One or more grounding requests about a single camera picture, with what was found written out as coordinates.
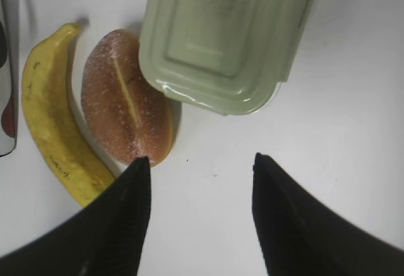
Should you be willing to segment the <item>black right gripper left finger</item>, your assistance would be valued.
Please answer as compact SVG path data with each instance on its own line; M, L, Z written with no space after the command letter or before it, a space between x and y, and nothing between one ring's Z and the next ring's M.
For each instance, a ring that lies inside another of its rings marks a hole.
M137 275L150 213L150 163L140 158L74 217L1 257L1 275Z

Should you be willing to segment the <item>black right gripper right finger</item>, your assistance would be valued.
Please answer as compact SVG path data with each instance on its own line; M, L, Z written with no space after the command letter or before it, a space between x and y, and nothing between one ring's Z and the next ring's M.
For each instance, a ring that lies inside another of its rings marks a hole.
M403 275L403 251L348 222L257 153L252 216L268 275Z

